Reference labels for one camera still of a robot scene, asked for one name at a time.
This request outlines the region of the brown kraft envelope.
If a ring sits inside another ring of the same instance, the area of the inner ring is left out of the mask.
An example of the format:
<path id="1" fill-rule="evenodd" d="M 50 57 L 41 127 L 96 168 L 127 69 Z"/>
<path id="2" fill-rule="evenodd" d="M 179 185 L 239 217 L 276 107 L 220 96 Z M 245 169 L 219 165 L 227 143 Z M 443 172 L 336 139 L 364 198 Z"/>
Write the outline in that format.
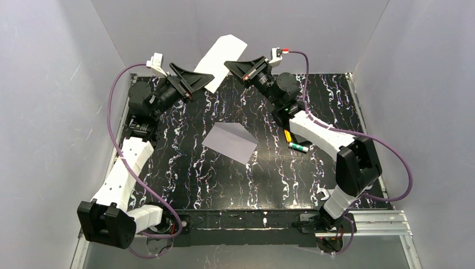
<path id="1" fill-rule="evenodd" d="M 194 72 L 214 76 L 214 79 L 205 86 L 206 90 L 213 94 L 217 91 L 229 73 L 224 63 L 226 61 L 237 61 L 247 46 L 247 43 L 231 34 L 217 39 L 194 69 Z"/>

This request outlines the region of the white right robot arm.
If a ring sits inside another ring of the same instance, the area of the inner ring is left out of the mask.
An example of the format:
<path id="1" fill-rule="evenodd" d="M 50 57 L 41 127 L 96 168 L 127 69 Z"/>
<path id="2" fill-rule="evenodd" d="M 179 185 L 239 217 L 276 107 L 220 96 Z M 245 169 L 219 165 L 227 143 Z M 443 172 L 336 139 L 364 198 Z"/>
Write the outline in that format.
<path id="1" fill-rule="evenodd" d="M 350 205 L 382 174 L 372 139 L 359 133 L 331 131 L 305 111 L 297 97 L 300 86 L 295 75 L 274 77 L 270 61 L 262 56 L 252 61 L 226 61 L 225 67 L 246 86 L 254 86 L 274 107 L 271 115 L 278 126 L 325 151 L 336 162 L 336 187 L 319 210 L 321 224 L 334 224 Z"/>

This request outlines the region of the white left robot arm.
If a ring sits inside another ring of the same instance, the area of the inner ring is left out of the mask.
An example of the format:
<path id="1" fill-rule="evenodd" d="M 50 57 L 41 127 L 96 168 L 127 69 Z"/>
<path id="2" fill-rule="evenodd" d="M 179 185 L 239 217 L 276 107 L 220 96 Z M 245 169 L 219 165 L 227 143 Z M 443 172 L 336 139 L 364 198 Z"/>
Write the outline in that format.
<path id="1" fill-rule="evenodd" d="M 164 234 L 151 234 L 154 239 L 172 239 L 178 235 L 181 220 L 165 201 L 151 203 L 129 210 L 128 201 L 139 179 L 144 164 L 149 160 L 158 142 L 158 121 L 161 114 L 179 101 L 194 100 L 213 79 L 209 73 L 187 71 L 170 64 L 173 75 L 162 74 L 155 87 L 139 81 L 128 90 L 128 111 L 132 117 L 122 144 L 113 131 L 109 132 L 118 158 L 103 185 L 90 201 L 82 201 L 77 209 L 85 239 L 127 249 L 136 234 L 168 224 Z"/>

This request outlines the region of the green white glue stick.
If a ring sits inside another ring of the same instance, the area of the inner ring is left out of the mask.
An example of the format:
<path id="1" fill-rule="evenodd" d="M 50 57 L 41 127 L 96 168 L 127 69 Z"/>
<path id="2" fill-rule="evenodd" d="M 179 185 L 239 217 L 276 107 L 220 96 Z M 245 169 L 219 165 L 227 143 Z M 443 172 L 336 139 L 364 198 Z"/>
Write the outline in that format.
<path id="1" fill-rule="evenodd" d="M 302 145 L 299 145 L 299 144 L 296 144 L 296 143 L 293 143 L 293 142 L 290 142 L 288 144 L 289 148 L 292 148 L 294 150 L 298 150 L 298 151 L 301 151 L 301 152 L 304 152 L 304 153 L 307 153 L 309 148 L 306 147 L 306 146 L 302 146 Z"/>

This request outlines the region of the black flat box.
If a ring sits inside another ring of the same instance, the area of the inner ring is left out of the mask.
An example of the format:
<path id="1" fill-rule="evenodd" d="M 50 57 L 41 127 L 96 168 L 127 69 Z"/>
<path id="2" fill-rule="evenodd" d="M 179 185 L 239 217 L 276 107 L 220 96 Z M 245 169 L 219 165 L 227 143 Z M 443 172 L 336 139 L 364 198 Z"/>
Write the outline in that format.
<path id="1" fill-rule="evenodd" d="M 292 136 L 292 142 L 302 145 L 302 146 L 310 146 L 312 143 L 308 141 L 307 139 L 303 138 L 300 135 L 297 135 L 295 133 L 292 133 L 290 131 L 290 119 L 292 119 L 294 116 L 283 111 L 283 112 L 277 112 L 273 111 L 271 112 L 271 116 L 273 117 L 275 123 L 281 127 L 284 131 L 284 129 L 288 130 L 291 133 Z"/>

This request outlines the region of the silver open-end wrench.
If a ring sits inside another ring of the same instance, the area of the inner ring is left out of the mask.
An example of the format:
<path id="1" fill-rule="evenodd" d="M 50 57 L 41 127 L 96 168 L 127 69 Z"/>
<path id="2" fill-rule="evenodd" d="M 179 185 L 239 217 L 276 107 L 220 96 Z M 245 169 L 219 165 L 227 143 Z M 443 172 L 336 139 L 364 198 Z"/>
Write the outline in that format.
<path id="1" fill-rule="evenodd" d="M 333 192 L 334 189 L 318 188 L 316 193 L 322 195 L 322 197 L 320 198 L 321 201 L 327 201 L 331 197 Z"/>

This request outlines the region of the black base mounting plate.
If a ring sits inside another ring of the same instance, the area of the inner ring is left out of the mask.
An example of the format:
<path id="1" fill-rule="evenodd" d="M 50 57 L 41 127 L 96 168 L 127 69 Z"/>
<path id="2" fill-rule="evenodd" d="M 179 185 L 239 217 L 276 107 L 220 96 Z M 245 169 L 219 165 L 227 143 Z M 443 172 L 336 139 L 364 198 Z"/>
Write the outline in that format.
<path id="1" fill-rule="evenodd" d="M 173 240 L 179 247 L 204 245 L 297 245 L 316 247 L 322 239 L 342 246 L 357 232 L 353 214 L 331 228 L 318 222 L 318 210 L 178 210 L 182 232 Z"/>

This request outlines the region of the yellow handled screwdriver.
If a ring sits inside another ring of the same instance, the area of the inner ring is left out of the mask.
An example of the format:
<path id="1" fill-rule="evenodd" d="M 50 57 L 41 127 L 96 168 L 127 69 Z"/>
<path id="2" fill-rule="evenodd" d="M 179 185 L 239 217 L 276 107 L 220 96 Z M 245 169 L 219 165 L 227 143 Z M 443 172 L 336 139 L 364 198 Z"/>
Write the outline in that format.
<path id="1" fill-rule="evenodd" d="M 286 142 L 287 143 L 291 143 L 292 142 L 292 136 L 291 136 L 291 133 L 284 129 L 284 134 L 285 134 L 285 139 L 286 139 Z"/>

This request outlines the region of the aluminium front rail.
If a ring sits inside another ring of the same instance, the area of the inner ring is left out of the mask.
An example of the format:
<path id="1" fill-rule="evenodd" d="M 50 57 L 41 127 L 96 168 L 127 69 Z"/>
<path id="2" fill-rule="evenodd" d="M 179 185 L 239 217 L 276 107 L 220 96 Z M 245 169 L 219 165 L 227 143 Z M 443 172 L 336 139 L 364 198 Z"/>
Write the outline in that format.
<path id="1" fill-rule="evenodd" d="M 403 211 L 355 210 L 348 221 L 338 220 L 331 228 L 318 220 L 315 210 L 179 210 L 183 234 L 199 231 L 300 232 L 334 237 L 355 235 L 411 235 Z"/>

